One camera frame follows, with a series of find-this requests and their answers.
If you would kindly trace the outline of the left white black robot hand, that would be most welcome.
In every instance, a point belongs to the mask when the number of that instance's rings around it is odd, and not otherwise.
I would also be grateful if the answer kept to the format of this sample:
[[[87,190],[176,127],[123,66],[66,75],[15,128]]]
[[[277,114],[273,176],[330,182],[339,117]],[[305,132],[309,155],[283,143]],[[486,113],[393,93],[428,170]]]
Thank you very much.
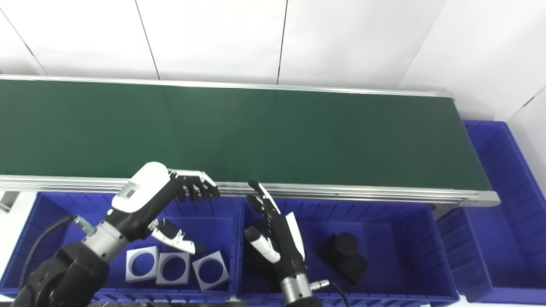
[[[116,251],[112,257],[136,240],[154,237],[156,240],[192,255],[205,252],[160,213],[173,201],[186,197],[196,202],[219,197],[217,184],[203,171],[170,170],[160,162],[143,165],[113,197],[111,210],[101,226],[113,236]]]

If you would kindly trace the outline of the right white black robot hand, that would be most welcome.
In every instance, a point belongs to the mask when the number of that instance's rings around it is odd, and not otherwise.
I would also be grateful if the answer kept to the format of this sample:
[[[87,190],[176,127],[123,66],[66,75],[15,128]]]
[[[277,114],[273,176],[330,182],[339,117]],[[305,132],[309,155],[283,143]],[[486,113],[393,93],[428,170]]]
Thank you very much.
[[[273,196],[258,181],[248,181],[255,194],[246,199],[251,209],[262,217],[263,228],[249,226],[244,237],[260,255],[274,267],[278,281],[285,278],[306,277],[305,252],[295,218],[282,214]]]

